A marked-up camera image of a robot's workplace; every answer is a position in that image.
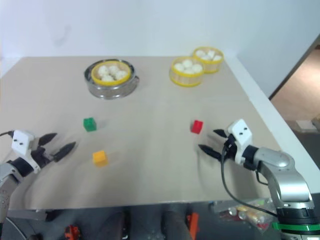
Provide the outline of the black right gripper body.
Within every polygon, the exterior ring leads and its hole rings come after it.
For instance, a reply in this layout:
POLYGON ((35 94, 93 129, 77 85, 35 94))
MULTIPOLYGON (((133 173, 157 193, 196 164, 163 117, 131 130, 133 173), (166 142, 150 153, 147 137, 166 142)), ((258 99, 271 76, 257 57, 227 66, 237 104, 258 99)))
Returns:
POLYGON ((237 146, 236 146, 236 139, 235 137, 230 134, 227 137, 227 140, 223 144, 223 159, 226 161, 228 159, 231 159, 232 161, 235 160, 235 156, 237 153, 237 146))

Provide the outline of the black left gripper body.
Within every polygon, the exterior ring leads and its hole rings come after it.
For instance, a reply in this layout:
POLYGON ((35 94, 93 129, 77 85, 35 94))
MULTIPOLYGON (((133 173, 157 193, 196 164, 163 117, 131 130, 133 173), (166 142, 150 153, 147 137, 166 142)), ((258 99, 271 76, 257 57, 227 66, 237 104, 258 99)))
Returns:
POLYGON ((38 146, 37 149, 32 150, 31 156, 41 169, 55 160, 54 156, 47 153, 46 149, 42 146, 38 146))

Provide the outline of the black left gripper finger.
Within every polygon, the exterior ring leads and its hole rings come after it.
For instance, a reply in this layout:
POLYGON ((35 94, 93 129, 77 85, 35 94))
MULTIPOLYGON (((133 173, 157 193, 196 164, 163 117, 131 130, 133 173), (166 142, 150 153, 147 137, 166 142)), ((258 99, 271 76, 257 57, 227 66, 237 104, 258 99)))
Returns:
POLYGON ((60 160, 62 160, 64 157, 66 157, 75 147, 76 142, 71 142, 66 144, 65 146, 63 146, 58 152, 56 152, 53 155, 53 161, 54 162, 59 162, 60 160))
POLYGON ((57 133, 47 133, 39 138, 39 145, 44 146, 51 142, 57 133))

